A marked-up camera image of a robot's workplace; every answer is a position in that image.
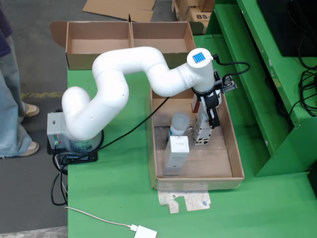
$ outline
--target connector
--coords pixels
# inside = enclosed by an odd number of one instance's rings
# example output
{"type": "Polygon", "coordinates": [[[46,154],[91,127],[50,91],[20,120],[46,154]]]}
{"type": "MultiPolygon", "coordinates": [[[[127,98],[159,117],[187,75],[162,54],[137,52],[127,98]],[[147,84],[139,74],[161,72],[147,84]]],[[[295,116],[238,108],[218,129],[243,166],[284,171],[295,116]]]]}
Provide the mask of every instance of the connector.
{"type": "Polygon", "coordinates": [[[136,232],[134,238],[156,238],[157,231],[151,230],[146,227],[131,225],[130,230],[136,232]]]}

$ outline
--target dark shirt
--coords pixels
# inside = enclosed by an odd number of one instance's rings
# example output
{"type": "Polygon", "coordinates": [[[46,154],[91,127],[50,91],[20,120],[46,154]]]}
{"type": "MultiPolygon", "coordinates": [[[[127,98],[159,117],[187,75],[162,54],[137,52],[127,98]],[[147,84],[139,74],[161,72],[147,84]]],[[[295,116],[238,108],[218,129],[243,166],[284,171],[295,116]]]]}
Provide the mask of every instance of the dark shirt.
{"type": "Polygon", "coordinates": [[[6,38],[12,35],[12,33],[12,28],[9,25],[0,2],[0,57],[11,53],[11,48],[6,41],[6,38]]]}

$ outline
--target concrete floor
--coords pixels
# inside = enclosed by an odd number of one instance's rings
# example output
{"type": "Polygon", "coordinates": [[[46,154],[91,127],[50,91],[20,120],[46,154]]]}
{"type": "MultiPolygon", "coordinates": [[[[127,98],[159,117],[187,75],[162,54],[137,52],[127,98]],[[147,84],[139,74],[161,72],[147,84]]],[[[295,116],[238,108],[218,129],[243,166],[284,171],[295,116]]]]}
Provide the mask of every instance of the concrete floor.
{"type": "MultiPolygon", "coordinates": [[[[65,51],[51,39],[52,21],[118,19],[82,12],[86,0],[2,0],[14,30],[24,101],[40,107],[24,127],[40,151],[25,158],[0,161],[0,234],[67,225],[67,211],[51,204],[50,188],[56,170],[46,153],[47,113],[61,108],[66,90],[65,51]]],[[[152,21],[175,21],[170,0],[157,0],[152,21]]],[[[57,191],[56,200],[61,201],[57,191]]]]}

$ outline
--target plastic container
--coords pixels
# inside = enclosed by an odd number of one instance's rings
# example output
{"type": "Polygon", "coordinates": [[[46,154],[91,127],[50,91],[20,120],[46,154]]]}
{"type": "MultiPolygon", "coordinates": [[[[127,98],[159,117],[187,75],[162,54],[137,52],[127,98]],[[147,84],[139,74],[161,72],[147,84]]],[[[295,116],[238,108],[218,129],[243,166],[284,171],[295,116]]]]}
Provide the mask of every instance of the plastic container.
{"type": "Polygon", "coordinates": [[[172,125],[169,128],[170,135],[183,135],[190,123],[190,118],[185,113],[176,113],[172,118],[172,125]]]}

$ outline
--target leg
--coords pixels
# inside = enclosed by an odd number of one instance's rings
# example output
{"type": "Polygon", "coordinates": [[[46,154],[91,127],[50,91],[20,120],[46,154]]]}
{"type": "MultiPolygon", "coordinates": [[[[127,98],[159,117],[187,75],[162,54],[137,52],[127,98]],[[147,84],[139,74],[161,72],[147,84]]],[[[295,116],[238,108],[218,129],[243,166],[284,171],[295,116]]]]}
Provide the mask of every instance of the leg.
{"type": "Polygon", "coordinates": [[[10,36],[6,40],[11,48],[11,53],[0,58],[0,70],[4,77],[5,84],[11,91],[12,97],[18,106],[18,114],[20,122],[22,122],[26,112],[26,104],[22,102],[21,99],[20,76],[15,58],[13,40],[10,36]]]}
{"type": "Polygon", "coordinates": [[[19,122],[18,104],[6,85],[1,69],[0,102],[0,157],[23,154],[28,149],[32,139],[19,122]]]}

